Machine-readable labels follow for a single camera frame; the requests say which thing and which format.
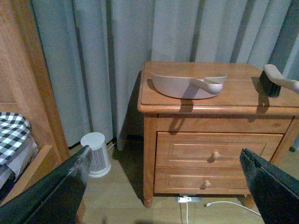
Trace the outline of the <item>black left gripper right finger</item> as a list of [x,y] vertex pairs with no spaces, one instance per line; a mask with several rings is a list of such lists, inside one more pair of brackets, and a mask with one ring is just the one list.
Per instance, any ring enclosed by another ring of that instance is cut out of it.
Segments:
[[266,224],[299,222],[299,181],[244,148],[240,163],[247,187]]

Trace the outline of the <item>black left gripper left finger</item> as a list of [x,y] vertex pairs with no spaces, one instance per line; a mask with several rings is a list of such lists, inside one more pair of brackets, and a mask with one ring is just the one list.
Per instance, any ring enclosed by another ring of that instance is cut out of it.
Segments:
[[85,146],[0,208],[2,224],[74,224],[85,192],[92,150]]

